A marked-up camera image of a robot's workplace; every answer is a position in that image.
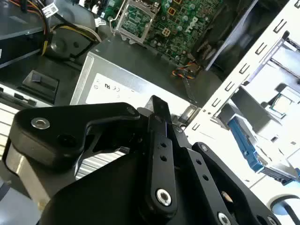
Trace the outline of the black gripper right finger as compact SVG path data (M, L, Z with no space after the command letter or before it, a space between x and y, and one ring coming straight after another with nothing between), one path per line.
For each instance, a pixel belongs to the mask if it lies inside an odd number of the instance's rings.
M179 207L202 225L278 225L280 221L203 142L191 145L174 126L168 104L162 103L167 135L173 144Z

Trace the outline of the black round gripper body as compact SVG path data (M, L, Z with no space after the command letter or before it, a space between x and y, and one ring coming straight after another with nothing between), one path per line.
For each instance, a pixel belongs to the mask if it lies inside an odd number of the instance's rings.
M43 225L210 225L211 212L170 153L128 154L60 190Z

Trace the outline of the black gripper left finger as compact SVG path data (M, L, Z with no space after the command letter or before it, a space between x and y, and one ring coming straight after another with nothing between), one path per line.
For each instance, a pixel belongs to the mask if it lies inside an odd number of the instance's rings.
M173 155L163 102L152 96L149 116L127 103L19 111L8 136L4 165L33 201L45 204L44 212L60 190L124 155Z

